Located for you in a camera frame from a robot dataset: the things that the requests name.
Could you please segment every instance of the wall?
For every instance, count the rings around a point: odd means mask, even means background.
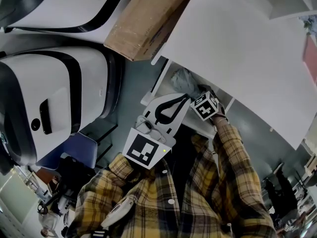
[[[36,194],[14,170],[6,176],[0,174],[0,199],[20,223],[38,201]]]
[[[1,235],[5,235],[7,238],[31,238],[32,236],[27,233],[21,223],[12,215],[5,204],[0,199],[0,206],[2,212],[0,212],[0,230],[3,232]]]

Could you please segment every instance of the white panel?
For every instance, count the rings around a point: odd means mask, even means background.
[[[105,106],[108,66],[104,55],[87,47],[51,49],[74,57],[82,74],[82,110],[80,129],[99,117]]]
[[[162,55],[217,85],[297,148],[317,111],[302,62],[305,38],[298,19],[268,21],[243,0],[191,0]]]
[[[102,8],[99,0],[44,0],[12,26],[37,28],[75,27],[89,22]]]

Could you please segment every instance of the plaid shirt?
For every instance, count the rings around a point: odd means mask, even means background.
[[[223,126],[213,140],[219,169],[208,142],[198,135],[192,142],[198,153],[181,210],[164,159],[147,171],[132,168],[134,165],[119,154],[107,170],[100,171],[82,188],[67,237],[98,229],[106,215],[128,195],[135,205],[110,227],[111,237],[229,237],[221,229],[227,223],[231,223],[236,237],[276,237],[262,200],[259,177],[237,129]]]

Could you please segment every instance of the black stripe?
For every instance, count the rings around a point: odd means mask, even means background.
[[[100,28],[113,14],[121,0],[107,0],[97,15],[89,22],[74,27],[65,28],[34,28],[34,27],[16,27],[28,31],[43,31],[56,33],[86,33]]]
[[[44,55],[60,60],[67,68],[69,74],[69,92],[70,92],[70,113],[71,113],[71,134],[79,131],[81,124],[81,96],[82,96],[82,78],[81,69],[78,61],[65,53],[56,51],[31,51],[22,54]]]
[[[168,59],[165,60],[165,62],[164,62],[164,64],[163,64],[162,68],[160,69],[160,73],[159,73],[159,75],[158,75],[157,80],[155,81],[155,84],[154,84],[154,86],[153,86],[153,88],[152,88],[152,90],[151,90],[151,93],[153,92],[155,86],[157,85],[158,80],[159,80],[159,77],[162,75],[162,72],[163,72],[165,66],[167,65],[167,63],[168,63]]]

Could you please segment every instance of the blue chair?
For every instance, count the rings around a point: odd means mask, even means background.
[[[92,138],[79,132],[70,136],[65,142],[57,146],[54,150],[40,159],[36,165],[50,170],[56,170],[59,166],[59,159],[63,153],[68,154],[85,166],[94,169],[95,167],[102,169],[103,167],[96,163],[108,152],[112,144],[108,146],[103,153],[97,158],[97,150],[101,141],[104,140],[118,125],[113,126],[109,131],[102,135],[99,139]]]

